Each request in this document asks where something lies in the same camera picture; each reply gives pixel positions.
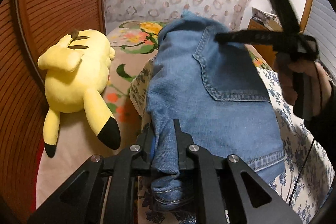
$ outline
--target denim back pocket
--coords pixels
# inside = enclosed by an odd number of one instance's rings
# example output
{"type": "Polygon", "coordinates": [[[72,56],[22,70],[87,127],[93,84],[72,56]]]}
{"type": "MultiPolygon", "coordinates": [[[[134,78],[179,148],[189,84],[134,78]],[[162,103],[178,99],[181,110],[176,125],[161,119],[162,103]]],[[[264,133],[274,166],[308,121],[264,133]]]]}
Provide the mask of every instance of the denim back pocket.
{"type": "Polygon", "coordinates": [[[242,43],[218,43],[223,26],[208,26],[193,54],[201,66],[204,88],[216,101],[266,101],[267,89],[242,43]]]}

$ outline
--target blue denim jeans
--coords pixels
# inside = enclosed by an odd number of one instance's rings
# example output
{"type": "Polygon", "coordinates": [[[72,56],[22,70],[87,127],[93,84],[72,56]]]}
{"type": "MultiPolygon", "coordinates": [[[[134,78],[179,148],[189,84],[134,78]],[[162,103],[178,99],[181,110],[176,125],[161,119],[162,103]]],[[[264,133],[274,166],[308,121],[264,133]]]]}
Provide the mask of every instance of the blue denim jeans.
{"type": "Polygon", "coordinates": [[[175,210],[193,199],[179,175],[173,119],[212,154],[236,154],[270,182],[285,170],[283,142],[268,92],[242,44],[219,44],[228,29],[184,12],[159,33],[147,109],[155,129],[154,208],[175,210]]]}

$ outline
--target person's arm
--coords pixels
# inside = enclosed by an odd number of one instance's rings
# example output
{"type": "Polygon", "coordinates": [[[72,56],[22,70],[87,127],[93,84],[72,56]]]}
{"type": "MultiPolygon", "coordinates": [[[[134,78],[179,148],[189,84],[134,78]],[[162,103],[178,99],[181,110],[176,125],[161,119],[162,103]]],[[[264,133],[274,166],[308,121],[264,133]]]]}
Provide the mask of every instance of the person's arm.
{"type": "Polygon", "coordinates": [[[284,68],[280,67],[275,61],[274,70],[278,72],[283,98],[289,105],[294,105],[297,99],[297,93],[293,89],[292,72],[306,73],[312,77],[314,117],[311,121],[304,121],[304,124],[316,141],[326,150],[330,161],[336,162],[336,88],[329,82],[322,65],[307,60],[299,60],[284,68]]]}

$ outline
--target plush toy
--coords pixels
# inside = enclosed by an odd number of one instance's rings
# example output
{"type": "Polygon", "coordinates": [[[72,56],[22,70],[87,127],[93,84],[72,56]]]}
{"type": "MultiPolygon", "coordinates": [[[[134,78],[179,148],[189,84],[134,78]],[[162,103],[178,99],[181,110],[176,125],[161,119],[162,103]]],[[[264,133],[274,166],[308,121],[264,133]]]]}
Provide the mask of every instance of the plush toy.
{"type": "Polygon", "coordinates": [[[111,149],[120,146],[118,124],[101,97],[115,57],[110,42],[96,30],[73,31],[62,37],[38,59],[38,67],[48,70],[44,88],[49,111],[44,121],[44,148],[49,157],[56,151],[60,113],[84,108],[98,139],[111,149]]]}

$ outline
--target black sleeve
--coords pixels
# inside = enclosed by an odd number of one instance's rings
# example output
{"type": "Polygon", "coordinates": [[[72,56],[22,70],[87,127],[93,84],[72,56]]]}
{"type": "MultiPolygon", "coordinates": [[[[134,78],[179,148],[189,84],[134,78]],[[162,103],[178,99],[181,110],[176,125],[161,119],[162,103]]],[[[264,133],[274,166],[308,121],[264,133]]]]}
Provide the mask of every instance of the black sleeve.
{"type": "Polygon", "coordinates": [[[331,97],[320,115],[313,117],[311,121],[304,121],[315,140],[327,152],[332,163],[336,163],[336,88],[332,86],[331,97]]]}

